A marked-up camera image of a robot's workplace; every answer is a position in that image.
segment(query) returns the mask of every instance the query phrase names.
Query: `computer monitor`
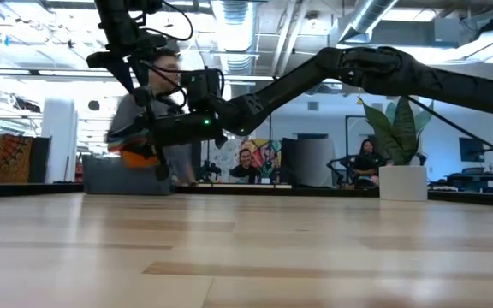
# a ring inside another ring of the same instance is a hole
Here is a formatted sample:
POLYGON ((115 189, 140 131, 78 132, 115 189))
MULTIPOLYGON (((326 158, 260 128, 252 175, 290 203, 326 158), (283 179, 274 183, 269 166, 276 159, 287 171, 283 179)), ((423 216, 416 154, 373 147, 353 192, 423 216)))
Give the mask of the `computer monitor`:
POLYGON ((462 162, 483 163, 484 145, 482 141, 460 137, 460 155, 462 162))

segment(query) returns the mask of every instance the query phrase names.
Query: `gray shirt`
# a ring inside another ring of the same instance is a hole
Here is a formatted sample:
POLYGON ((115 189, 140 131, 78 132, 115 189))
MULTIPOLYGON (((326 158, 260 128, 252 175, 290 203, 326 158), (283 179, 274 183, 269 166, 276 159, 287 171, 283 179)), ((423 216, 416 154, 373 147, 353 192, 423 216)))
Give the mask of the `gray shirt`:
MULTIPOLYGON (((170 107, 157 100, 151 102, 155 116, 166 116, 170 107)), ((131 125, 134 118, 141 112, 140 107, 134 102, 132 95, 124 96, 117 107, 117 112, 110 125, 111 131, 123 129, 131 125)), ((187 178, 187 165, 191 160, 190 145, 172 145, 163 149, 164 155, 170 164, 171 171, 180 179, 187 178)))

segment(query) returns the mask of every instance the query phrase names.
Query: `white pillar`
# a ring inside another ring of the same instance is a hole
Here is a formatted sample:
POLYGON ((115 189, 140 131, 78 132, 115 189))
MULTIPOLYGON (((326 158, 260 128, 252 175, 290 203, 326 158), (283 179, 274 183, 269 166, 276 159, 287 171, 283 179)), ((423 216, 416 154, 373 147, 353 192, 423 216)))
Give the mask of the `white pillar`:
POLYGON ((41 137, 50 138, 45 183, 73 181, 78 115, 72 98, 46 98, 41 137))

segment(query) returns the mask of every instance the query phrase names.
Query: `black robotic arm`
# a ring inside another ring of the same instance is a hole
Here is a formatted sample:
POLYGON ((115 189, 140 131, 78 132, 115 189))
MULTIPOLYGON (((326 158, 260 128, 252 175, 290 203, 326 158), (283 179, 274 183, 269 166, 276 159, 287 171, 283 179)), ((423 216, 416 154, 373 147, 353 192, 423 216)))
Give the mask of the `black robotic arm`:
POLYGON ((431 68, 390 47, 324 48, 265 88, 212 105, 222 128, 246 136, 271 112, 327 78, 370 94, 419 95, 493 114, 493 80, 431 68))

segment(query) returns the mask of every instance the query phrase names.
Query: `white planter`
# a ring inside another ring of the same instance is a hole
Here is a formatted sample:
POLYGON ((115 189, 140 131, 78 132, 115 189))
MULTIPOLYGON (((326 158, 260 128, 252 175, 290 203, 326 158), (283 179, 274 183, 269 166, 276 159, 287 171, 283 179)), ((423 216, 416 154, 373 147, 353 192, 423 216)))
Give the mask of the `white planter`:
POLYGON ((385 166, 380 168, 380 199, 389 201, 427 201, 427 171, 423 166, 385 166))

